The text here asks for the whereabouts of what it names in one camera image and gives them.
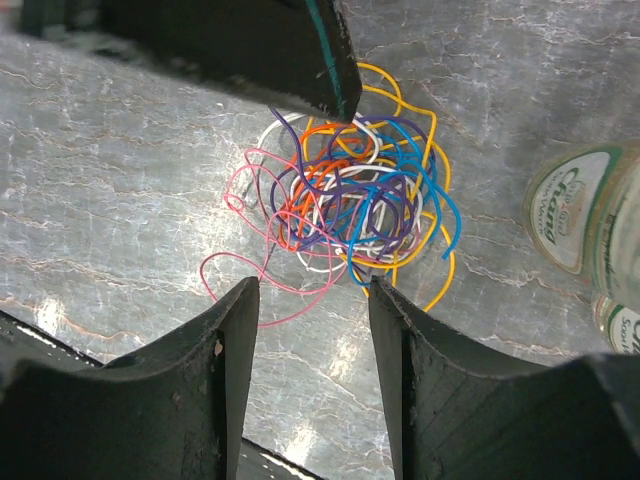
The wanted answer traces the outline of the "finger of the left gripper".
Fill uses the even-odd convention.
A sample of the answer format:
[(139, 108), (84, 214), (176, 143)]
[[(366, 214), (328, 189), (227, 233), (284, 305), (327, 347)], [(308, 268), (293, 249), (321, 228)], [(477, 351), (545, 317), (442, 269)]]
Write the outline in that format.
[(333, 121), (362, 94), (339, 1), (4, 1), (1, 28)]

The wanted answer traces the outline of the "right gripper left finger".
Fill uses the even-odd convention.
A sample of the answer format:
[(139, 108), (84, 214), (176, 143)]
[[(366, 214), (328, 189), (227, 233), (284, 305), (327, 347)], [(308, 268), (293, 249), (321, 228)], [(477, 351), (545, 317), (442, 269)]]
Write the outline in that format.
[(5, 479), (233, 479), (260, 292), (215, 305), (107, 364), (1, 317)]

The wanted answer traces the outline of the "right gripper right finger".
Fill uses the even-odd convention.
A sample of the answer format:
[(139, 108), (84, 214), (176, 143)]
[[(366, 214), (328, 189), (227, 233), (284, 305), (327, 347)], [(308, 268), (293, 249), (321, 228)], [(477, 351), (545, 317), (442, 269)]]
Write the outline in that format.
[(382, 278), (369, 289), (398, 479), (635, 479), (639, 360), (547, 367), (431, 317)]

